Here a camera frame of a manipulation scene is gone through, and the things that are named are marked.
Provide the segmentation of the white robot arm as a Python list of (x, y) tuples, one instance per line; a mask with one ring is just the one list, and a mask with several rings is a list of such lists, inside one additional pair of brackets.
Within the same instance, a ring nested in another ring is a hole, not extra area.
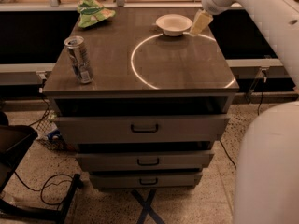
[[(299, 9), (293, 0), (202, 0), (218, 15), (240, 4), (295, 85), (299, 85)], [(273, 106), (248, 127), (240, 145), (233, 224), (299, 224), (299, 102)]]

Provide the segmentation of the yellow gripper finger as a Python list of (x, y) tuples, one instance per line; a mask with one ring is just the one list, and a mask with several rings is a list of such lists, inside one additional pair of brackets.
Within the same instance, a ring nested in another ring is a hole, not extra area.
[(212, 22), (213, 17), (205, 10), (198, 10), (190, 29), (190, 35), (199, 35)]

